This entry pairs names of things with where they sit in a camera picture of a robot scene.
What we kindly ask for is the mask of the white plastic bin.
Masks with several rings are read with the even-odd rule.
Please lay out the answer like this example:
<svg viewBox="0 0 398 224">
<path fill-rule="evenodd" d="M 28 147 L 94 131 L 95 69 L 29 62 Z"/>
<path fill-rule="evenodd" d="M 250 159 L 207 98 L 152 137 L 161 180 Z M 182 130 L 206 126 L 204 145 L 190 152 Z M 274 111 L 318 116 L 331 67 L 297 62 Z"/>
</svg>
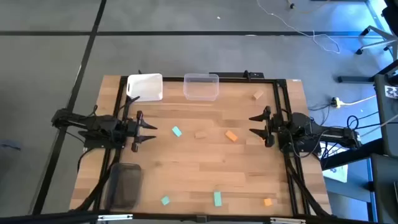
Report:
<svg viewBox="0 0 398 224">
<path fill-rule="evenodd" d="M 126 95 L 137 101 L 160 101 L 163 99 L 163 76 L 160 73 L 130 75 L 127 78 Z"/>
</svg>

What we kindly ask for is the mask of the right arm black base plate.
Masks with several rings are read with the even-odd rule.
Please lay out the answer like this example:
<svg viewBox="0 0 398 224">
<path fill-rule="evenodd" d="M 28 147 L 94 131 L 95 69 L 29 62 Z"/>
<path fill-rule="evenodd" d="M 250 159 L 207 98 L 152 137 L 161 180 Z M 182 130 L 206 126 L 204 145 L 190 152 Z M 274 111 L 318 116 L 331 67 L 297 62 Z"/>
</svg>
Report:
<svg viewBox="0 0 398 224">
<path fill-rule="evenodd" d="M 291 157 L 305 158 L 311 154 L 318 155 L 321 151 L 320 140 L 287 140 L 280 146 L 282 153 L 288 154 Z"/>
</svg>

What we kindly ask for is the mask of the office chair with grey base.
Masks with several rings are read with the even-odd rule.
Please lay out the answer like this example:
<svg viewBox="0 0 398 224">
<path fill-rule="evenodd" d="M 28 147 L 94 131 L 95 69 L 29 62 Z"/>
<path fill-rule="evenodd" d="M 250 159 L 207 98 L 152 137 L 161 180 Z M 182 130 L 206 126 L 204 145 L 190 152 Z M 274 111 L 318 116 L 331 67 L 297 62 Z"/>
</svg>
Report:
<svg viewBox="0 0 398 224">
<path fill-rule="evenodd" d="M 365 36 L 373 31 L 383 38 L 383 41 L 376 42 L 369 45 L 363 45 L 355 54 L 361 55 L 365 49 L 370 49 L 378 46 L 384 46 L 383 50 L 392 50 L 393 61 L 398 60 L 398 0 L 383 0 L 386 7 L 382 10 L 381 16 L 386 20 L 389 26 L 390 33 L 383 31 L 374 26 L 367 26 L 365 30 L 360 33 L 360 36 Z"/>
</svg>

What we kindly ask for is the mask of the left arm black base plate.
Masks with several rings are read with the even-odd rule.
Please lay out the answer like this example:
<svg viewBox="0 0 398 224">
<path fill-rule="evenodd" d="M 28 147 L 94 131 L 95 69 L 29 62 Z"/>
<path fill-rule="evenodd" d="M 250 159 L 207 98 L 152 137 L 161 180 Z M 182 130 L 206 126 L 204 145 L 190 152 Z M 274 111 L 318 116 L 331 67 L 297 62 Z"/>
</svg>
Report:
<svg viewBox="0 0 398 224">
<path fill-rule="evenodd" d="M 120 149 L 125 146 L 126 138 L 110 140 L 107 138 L 86 138 L 84 147 L 87 148 L 105 148 L 105 149 Z"/>
</svg>

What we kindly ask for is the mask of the dark smoked plastic bin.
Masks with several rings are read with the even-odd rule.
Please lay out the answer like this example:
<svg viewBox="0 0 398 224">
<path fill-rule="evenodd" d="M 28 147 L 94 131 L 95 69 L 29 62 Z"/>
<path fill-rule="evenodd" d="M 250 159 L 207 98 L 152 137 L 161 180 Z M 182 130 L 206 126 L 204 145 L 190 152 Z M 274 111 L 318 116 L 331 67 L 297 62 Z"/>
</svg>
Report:
<svg viewBox="0 0 398 224">
<path fill-rule="evenodd" d="M 132 210 L 139 201 L 142 179 L 142 169 L 138 164 L 113 165 L 106 189 L 104 208 Z"/>
</svg>

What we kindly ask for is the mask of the black table edge rail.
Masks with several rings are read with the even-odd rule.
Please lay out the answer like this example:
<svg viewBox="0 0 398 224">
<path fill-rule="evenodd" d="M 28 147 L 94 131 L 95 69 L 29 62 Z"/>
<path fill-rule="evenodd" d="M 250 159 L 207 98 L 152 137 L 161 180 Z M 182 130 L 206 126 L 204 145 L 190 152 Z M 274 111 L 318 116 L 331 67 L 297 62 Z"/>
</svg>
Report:
<svg viewBox="0 0 398 224">
<path fill-rule="evenodd" d="M 270 224 L 271 217 L 281 217 L 276 215 L 271 216 L 242 216 L 242 215 L 180 215 L 180 214 L 157 214 L 157 213 L 115 213 L 106 214 L 104 210 L 99 212 L 92 211 L 72 211 L 62 213 L 47 213 L 39 215 L 24 215 L 14 217 L 0 217 L 0 224 L 80 224 L 87 222 L 98 222 L 99 215 L 121 215 L 133 214 L 133 220 L 179 220 L 181 222 L 191 221 L 195 223 L 208 222 L 261 222 Z M 389 224 L 377 222 L 365 222 L 361 220 L 350 220 L 343 218 L 318 217 L 314 215 L 296 215 L 293 217 L 281 218 L 296 218 L 306 220 L 307 224 Z"/>
</svg>

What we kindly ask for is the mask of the silver metal bracket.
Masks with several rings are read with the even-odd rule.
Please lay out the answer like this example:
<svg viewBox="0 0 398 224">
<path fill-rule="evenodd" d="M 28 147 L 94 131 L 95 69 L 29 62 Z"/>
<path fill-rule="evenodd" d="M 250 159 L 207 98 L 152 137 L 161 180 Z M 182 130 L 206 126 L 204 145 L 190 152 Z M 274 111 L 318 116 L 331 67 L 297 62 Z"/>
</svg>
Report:
<svg viewBox="0 0 398 224">
<path fill-rule="evenodd" d="M 99 215 L 99 222 L 110 222 L 110 221 L 118 221 L 118 220 L 132 220 L 134 217 L 133 214 L 121 214 L 121 215 Z"/>
<path fill-rule="evenodd" d="M 307 222 L 296 218 L 271 217 L 270 224 L 307 224 Z"/>
</svg>

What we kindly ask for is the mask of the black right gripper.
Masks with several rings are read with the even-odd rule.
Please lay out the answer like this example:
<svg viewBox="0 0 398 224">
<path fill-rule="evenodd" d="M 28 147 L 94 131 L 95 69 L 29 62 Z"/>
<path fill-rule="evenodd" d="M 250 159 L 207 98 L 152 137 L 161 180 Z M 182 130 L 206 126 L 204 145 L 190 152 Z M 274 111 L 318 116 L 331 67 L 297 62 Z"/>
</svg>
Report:
<svg viewBox="0 0 398 224">
<path fill-rule="evenodd" d="M 271 107 L 266 106 L 263 112 L 260 115 L 250 117 L 251 121 L 262 122 L 264 120 L 270 120 Z M 274 113 L 271 119 L 272 121 L 272 130 L 277 134 L 277 138 L 279 142 L 291 142 L 292 133 L 291 128 L 293 126 L 292 119 L 284 120 L 282 114 Z M 266 129 L 250 129 L 250 132 L 258 135 L 263 141 L 265 147 L 272 147 L 274 145 L 274 136 L 268 132 Z"/>
</svg>

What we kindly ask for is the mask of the black diagonal beam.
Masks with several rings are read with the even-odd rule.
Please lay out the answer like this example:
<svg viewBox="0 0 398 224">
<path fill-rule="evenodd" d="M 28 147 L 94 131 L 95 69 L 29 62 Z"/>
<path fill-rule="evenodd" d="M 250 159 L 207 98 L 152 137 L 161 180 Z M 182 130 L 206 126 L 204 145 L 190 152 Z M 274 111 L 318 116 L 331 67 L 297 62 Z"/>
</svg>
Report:
<svg viewBox="0 0 398 224">
<path fill-rule="evenodd" d="M 328 170 L 335 167 L 350 164 L 352 162 L 360 161 L 369 158 L 372 154 L 384 154 L 384 141 L 382 138 L 373 140 L 362 145 L 357 150 L 347 150 L 339 152 L 333 156 L 328 156 L 322 159 L 322 170 Z"/>
</svg>

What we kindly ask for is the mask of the white paper sheet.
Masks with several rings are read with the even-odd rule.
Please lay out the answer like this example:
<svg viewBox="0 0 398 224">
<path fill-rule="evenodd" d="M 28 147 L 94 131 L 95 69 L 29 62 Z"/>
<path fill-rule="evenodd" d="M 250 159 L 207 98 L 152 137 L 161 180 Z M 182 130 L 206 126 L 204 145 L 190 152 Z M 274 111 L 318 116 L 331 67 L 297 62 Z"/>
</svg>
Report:
<svg viewBox="0 0 398 224">
<path fill-rule="evenodd" d="M 335 167 L 332 169 L 324 170 L 323 176 L 338 182 L 347 183 L 348 180 L 348 165 Z"/>
</svg>

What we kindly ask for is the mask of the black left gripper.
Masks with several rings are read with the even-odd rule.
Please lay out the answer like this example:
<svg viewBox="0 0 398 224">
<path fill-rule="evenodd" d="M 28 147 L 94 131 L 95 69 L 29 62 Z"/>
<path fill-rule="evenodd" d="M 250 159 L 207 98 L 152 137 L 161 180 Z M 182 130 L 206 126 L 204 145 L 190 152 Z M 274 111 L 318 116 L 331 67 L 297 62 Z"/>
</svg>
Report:
<svg viewBox="0 0 398 224">
<path fill-rule="evenodd" d="M 137 122 L 133 119 L 127 119 L 121 121 L 119 124 L 119 142 L 125 143 L 128 137 L 134 137 L 136 134 L 137 125 L 144 129 L 157 129 L 144 121 L 144 113 L 142 111 L 137 111 L 136 114 Z M 132 152 L 137 152 L 139 145 L 144 141 L 154 139 L 155 136 L 136 136 L 132 142 L 131 150 Z"/>
</svg>

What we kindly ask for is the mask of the clear plastic bin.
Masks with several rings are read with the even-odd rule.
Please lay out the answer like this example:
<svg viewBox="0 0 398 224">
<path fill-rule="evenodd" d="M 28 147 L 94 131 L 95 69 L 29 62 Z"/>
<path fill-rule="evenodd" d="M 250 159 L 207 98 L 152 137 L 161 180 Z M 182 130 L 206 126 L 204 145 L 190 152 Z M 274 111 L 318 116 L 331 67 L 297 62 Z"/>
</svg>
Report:
<svg viewBox="0 0 398 224">
<path fill-rule="evenodd" d="M 183 93 L 192 101 L 215 101 L 219 95 L 219 76 L 216 74 L 187 73 Z"/>
</svg>

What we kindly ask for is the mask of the grey cabinet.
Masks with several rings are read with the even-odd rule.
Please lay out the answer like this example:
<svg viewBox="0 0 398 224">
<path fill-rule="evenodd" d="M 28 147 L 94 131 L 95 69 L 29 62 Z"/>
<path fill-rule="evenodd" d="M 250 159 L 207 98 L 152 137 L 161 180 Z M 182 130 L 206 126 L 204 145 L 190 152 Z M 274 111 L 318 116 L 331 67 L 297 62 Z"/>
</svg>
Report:
<svg viewBox="0 0 398 224">
<path fill-rule="evenodd" d="M 373 154 L 371 167 L 378 222 L 398 224 L 398 159 Z"/>
<path fill-rule="evenodd" d="M 384 86 L 398 86 L 390 83 L 385 76 L 377 77 L 374 82 L 377 107 L 379 112 L 384 151 L 388 156 L 398 157 L 398 99 L 388 98 L 384 93 Z"/>
</svg>

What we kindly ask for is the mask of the black aluminium table frame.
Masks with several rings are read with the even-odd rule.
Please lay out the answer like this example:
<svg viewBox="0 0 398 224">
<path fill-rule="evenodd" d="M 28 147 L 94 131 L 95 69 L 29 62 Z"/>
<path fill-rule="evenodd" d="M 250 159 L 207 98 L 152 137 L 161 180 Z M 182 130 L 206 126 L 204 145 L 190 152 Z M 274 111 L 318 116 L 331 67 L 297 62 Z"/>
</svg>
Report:
<svg viewBox="0 0 398 224">
<path fill-rule="evenodd" d="M 264 94 L 254 100 L 252 95 Z M 275 108 L 270 83 L 221 83 L 215 101 L 190 101 L 183 94 L 183 80 L 164 81 L 161 101 L 136 103 L 129 111 L 144 113 L 144 129 L 155 136 L 137 152 L 126 146 L 121 162 L 138 164 L 143 170 L 141 194 L 136 213 L 198 215 L 280 215 L 293 214 L 284 156 L 278 145 L 265 147 L 250 129 L 263 123 L 249 120 L 266 106 Z M 177 126 L 182 135 L 174 135 Z M 232 142 L 225 132 L 232 131 Z M 195 139 L 204 131 L 207 137 Z M 213 192 L 219 191 L 222 206 L 215 207 Z M 170 203 L 162 205 L 168 196 Z M 266 207 L 264 199 L 273 205 Z"/>
</svg>

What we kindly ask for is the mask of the black white marker tag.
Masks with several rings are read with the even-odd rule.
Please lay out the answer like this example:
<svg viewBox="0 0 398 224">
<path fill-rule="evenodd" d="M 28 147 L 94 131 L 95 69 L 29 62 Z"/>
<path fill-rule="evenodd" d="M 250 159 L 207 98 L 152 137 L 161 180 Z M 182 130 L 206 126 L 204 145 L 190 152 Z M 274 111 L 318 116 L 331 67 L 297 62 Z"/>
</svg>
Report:
<svg viewBox="0 0 398 224">
<path fill-rule="evenodd" d="M 384 86 L 385 96 L 388 98 L 398 99 L 398 86 Z"/>
</svg>

